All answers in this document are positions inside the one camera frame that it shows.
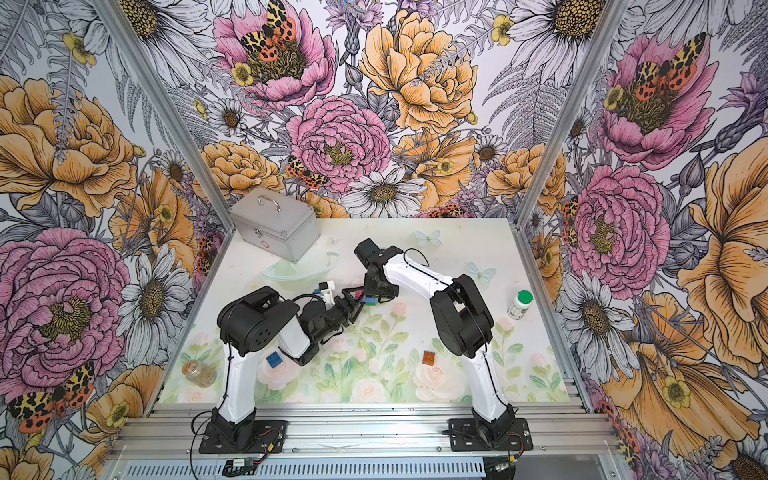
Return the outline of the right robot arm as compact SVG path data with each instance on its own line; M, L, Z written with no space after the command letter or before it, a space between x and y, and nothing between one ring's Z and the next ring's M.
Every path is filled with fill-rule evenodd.
M479 440L487 448L500 448L512 439L516 409L494 368L494 320L474 280L465 274L437 273L411 259L406 251L396 246L382 249L370 239L360 242L354 254L366 269L366 296L393 299L405 288L429 301L439 339L461 358Z

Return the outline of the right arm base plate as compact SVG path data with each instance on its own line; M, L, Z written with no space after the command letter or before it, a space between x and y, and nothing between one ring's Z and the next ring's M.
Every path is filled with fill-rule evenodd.
M510 451L522 454L534 449L528 422L523 418L516 418L507 426L501 422L490 424L455 418L448 421L448 428L442 434L449 438L450 448L455 452Z

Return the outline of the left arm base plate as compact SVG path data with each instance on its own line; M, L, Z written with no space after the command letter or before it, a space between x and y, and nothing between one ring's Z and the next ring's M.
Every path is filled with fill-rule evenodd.
M209 424L197 451L217 455L281 453L287 427L284 420L246 421L234 427Z

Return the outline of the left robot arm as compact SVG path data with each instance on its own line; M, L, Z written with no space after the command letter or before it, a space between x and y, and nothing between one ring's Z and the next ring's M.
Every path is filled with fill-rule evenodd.
M364 289L348 287L327 303L316 293L286 299L270 286L227 304L219 313L220 339L228 349L225 389L206 435L202 452L246 452L257 438L254 389L258 353L278 342L281 360L299 366L311 362L320 347L354 323L362 310Z

